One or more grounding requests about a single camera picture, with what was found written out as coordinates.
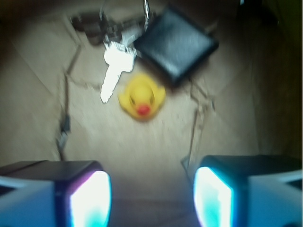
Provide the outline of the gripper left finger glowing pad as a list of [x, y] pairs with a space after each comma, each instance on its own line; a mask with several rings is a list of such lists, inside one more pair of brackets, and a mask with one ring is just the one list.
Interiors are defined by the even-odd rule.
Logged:
[[0, 168], [3, 227], [106, 227], [111, 178], [97, 161], [20, 161]]

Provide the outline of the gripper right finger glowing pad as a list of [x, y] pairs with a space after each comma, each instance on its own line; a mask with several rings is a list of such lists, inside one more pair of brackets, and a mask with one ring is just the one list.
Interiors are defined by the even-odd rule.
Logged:
[[193, 198], [202, 227], [300, 227], [303, 163], [283, 155], [202, 158]]

